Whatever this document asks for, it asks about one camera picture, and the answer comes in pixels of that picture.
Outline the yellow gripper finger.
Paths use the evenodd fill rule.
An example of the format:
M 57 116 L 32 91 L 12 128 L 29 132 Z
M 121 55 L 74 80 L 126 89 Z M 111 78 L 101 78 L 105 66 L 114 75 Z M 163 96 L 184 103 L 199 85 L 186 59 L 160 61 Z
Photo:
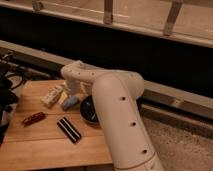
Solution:
M 61 97 L 59 99 L 59 104 L 62 105 L 67 98 L 68 98 L 67 93 L 66 92 L 62 92 Z

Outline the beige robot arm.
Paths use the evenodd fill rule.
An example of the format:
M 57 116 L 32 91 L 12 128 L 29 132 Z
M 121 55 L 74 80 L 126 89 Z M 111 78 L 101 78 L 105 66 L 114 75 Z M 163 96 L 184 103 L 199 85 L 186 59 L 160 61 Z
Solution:
M 136 100 L 144 92 L 137 72 L 87 69 L 82 61 L 61 68 L 71 94 L 74 82 L 91 86 L 98 121 L 115 171 L 165 171 L 141 119 Z

